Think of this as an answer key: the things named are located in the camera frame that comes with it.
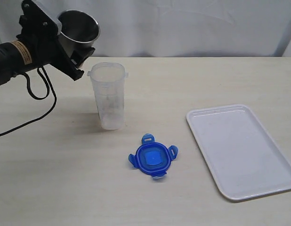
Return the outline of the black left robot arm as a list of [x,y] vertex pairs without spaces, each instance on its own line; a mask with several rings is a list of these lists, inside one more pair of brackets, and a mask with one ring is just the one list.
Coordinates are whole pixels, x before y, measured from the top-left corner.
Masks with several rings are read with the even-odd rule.
[[98,22],[89,14],[69,9],[54,16],[36,0],[21,3],[22,27],[16,40],[0,44],[0,86],[20,73],[51,65],[74,81],[100,36]]

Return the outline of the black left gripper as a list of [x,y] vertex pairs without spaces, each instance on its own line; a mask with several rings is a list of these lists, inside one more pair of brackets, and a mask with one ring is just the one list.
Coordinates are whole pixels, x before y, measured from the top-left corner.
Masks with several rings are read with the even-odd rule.
[[21,9],[23,14],[19,18],[19,24],[22,29],[16,38],[29,44],[35,55],[34,63],[38,67],[50,64],[74,81],[80,79],[84,71],[79,68],[94,53],[95,48],[75,49],[70,60],[59,42],[59,36],[55,35],[57,31],[55,24],[33,0],[23,0]]

